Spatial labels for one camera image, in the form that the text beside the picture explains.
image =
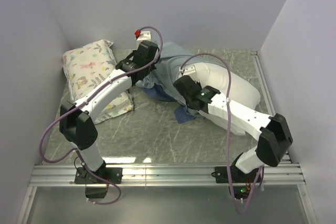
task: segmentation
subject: marble floor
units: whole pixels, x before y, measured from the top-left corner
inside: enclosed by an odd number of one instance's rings
[[[261,94],[256,110],[267,113],[257,71],[250,51],[191,50],[193,53],[211,52],[223,57],[232,72],[255,86]],[[130,50],[114,50],[117,61]],[[107,163],[202,163],[226,160],[226,131],[207,119],[195,119],[178,124],[174,110],[175,102],[151,99],[139,88],[129,90],[133,95],[134,111],[97,124],[98,150]],[[69,100],[68,87],[64,89],[62,101]],[[249,135],[231,135],[230,161],[241,152],[249,150],[257,142]],[[58,131],[52,129],[46,157],[62,156],[70,143]],[[71,164],[75,154],[70,154],[61,164]]]

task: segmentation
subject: red connector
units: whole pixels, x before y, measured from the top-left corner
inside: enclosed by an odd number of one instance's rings
[[[140,37],[141,31],[138,29],[138,30],[135,31],[134,34],[135,34],[135,38],[137,39],[137,38]]]

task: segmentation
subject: floral pillow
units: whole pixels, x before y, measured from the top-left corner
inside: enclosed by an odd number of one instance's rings
[[[70,98],[76,101],[97,87],[117,64],[108,40],[99,40],[66,52],[63,70],[69,84]],[[133,102],[127,92],[121,93],[101,112],[95,124],[133,110]]]

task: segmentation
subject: wire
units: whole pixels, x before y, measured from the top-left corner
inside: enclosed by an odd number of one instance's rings
[[[102,181],[102,182],[105,182],[106,184],[110,184],[110,185],[114,186],[114,187],[119,191],[119,195],[118,195],[118,197],[117,197],[115,200],[110,201],[110,202],[97,202],[97,201],[94,201],[94,200],[89,199],[90,202],[92,202],[92,203],[94,203],[94,204],[97,204],[97,205],[109,205],[109,204],[112,204],[112,203],[117,202],[117,201],[120,199],[120,197],[121,197],[121,189],[120,189],[120,187],[117,186],[115,183],[113,183],[113,182],[111,182],[111,181],[108,181],[108,180],[106,180],[106,179],[103,179],[103,178],[97,176],[96,174],[94,174],[94,173],[89,169],[89,167],[87,166],[87,164],[84,162],[84,159],[83,159],[82,156],[80,155],[80,153],[79,153],[79,151],[78,151],[77,148],[72,148],[72,149],[70,149],[66,154],[64,154],[62,157],[60,157],[60,158],[58,158],[58,159],[55,159],[55,160],[47,159],[47,158],[45,157],[44,153],[43,153],[43,142],[44,142],[44,139],[46,138],[46,135],[47,135],[48,132],[54,127],[55,124],[57,124],[57,123],[58,123],[59,121],[61,121],[62,119],[66,118],[68,115],[70,115],[70,114],[76,112],[77,110],[81,109],[82,107],[84,107],[84,106],[86,105],[86,103],[90,102],[93,98],[95,98],[95,97],[99,94],[100,91],[102,91],[102,90],[103,90],[104,88],[106,88],[107,86],[111,85],[111,83],[113,83],[114,81],[118,80],[119,78],[122,78],[122,77],[124,77],[124,76],[129,76],[130,74],[139,72],[139,71],[141,71],[141,70],[143,70],[143,69],[145,69],[145,68],[147,68],[147,67],[150,67],[151,65],[155,64],[155,63],[159,60],[159,58],[160,58],[160,56],[161,56],[161,52],[162,52],[162,47],[163,47],[163,40],[162,40],[161,33],[160,33],[159,30],[157,30],[157,29],[156,29],[155,27],[153,27],[153,26],[144,26],[144,27],[141,27],[139,30],[142,31],[142,30],[144,30],[144,29],[152,29],[152,30],[156,31],[157,34],[159,35],[159,38],[160,38],[159,52],[158,52],[157,55],[154,57],[154,59],[153,59],[151,62],[149,62],[148,64],[146,64],[145,66],[141,67],[141,68],[138,68],[138,69],[129,71],[129,72],[127,72],[127,73],[123,73],[123,74],[121,74],[121,75],[119,75],[119,76],[116,76],[116,77],[112,78],[110,82],[106,82],[105,84],[103,84],[103,85],[102,85],[101,87],[99,87],[99,88],[98,88],[98,89],[97,89],[97,90],[96,90],[96,91],[95,91],[95,92],[94,92],[94,93],[93,93],[93,94],[92,94],[92,95],[91,95],[85,102],[83,102],[82,104],[80,104],[80,105],[74,107],[72,110],[66,112],[66,113],[63,114],[62,116],[60,116],[60,117],[58,117],[57,119],[55,119],[55,120],[54,120],[54,121],[53,121],[53,122],[52,122],[52,123],[45,129],[45,130],[44,130],[44,132],[43,132],[43,134],[42,134],[42,136],[41,136],[40,142],[39,142],[38,152],[39,152],[39,155],[40,155],[40,157],[42,158],[43,161],[45,161],[45,162],[47,162],[47,163],[52,163],[52,164],[53,164],[53,163],[57,163],[57,162],[62,161],[64,158],[66,158],[71,152],[76,151],[76,153],[77,153],[79,159],[82,161],[82,163],[85,164],[85,165],[84,165],[85,169],[88,171],[88,173],[89,173],[92,177],[94,177],[94,178],[96,178],[96,179],[98,179],[98,180],[100,180],[100,181]]]
[[[79,171],[79,169],[77,168],[76,166],[76,160],[78,159],[79,157],[76,157],[75,160],[73,160],[73,166],[76,168],[76,171],[78,174],[81,174],[81,172]]]
[[[210,53],[196,54],[196,55],[193,55],[190,58],[188,58],[185,62],[183,62],[182,65],[181,65],[181,67],[180,67],[180,69],[182,70],[183,67],[185,66],[185,64],[188,61],[190,61],[191,59],[193,59],[193,58],[195,58],[197,56],[201,56],[201,55],[209,55],[209,56],[215,57],[218,60],[220,60],[224,64],[224,66],[226,67],[227,74],[228,74],[228,86],[227,86],[227,91],[226,91],[226,98],[229,98],[230,89],[231,89],[231,71],[230,71],[230,66],[228,65],[228,63],[225,60],[223,60],[221,57],[219,57],[217,55],[214,55],[214,54],[210,54]],[[226,164],[228,166],[230,166],[229,147],[230,147],[230,131],[231,131],[231,110],[230,110],[230,102],[229,102],[229,100],[226,102],[226,107],[227,107],[227,115],[228,115],[227,132],[226,132]],[[245,205],[244,209],[240,210],[238,208],[238,205],[237,205],[237,202],[236,202],[236,198],[235,198],[235,194],[234,194],[231,169],[227,169],[227,177],[228,177],[228,180],[229,180],[229,187],[230,187],[230,191],[231,191],[231,197],[232,197],[232,199],[234,201],[235,209],[236,209],[237,213],[239,213],[240,215],[243,215],[246,212],[247,208],[248,208],[248,205],[250,203],[251,197],[253,196],[253,190],[255,188],[257,179],[258,179],[261,171],[263,171],[263,175],[262,175],[261,182],[260,182],[258,188],[261,187],[261,183],[263,182],[262,180],[264,179],[264,167],[263,166],[259,168],[259,170],[257,172],[257,175],[256,175],[256,177],[255,177],[255,179],[253,181],[253,185],[251,186],[251,190],[250,190],[249,195],[248,195],[248,197],[246,199],[246,205]]]

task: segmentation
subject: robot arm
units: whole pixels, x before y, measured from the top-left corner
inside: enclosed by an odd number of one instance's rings
[[[213,87],[206,86],[202,89],[192,76],[193,74],[188,73],[174,82],[175,88],[184,97],[189,108],[227,120],[226,103],[230,102],[232,122],[241,125],[243,130],[258,141],[256,147],[240,154],[232,164],[231,169],[236,171],[236,177],[243,177],[241,172],[249,174],[264,164],[277,166],[292,144],[286,119],[280,114],[270,116],[254,111],[229,100]]]
[[[112,71],[105,81],[99,84],[89,94],[77,100],[75,103],[67,101],[61,105],[60,115],[63,115],[80,104],[86,104],[81,109],[62,119],[59,124],[59,130],[65,138],[78,149],[89,169],[100,177],[103,177],[103,170],[106,163],[100,156],[95,144],[98,132],[93,122],[113,99],[129,89],[137,81],[142,80],[154,69],[154,65],[151,65],[139,72],[129,75],[125,74],[150,63],[155,58],[157,50],[157,44],[151,41],[141,42],[138,49],[120,61],[116,65],[116,69]],[[125,74],[125,76],[112,82],[113,78],[121,74]],[[92,100],[88,101],[88,98],[98,90],[100,90],[99,93]]]

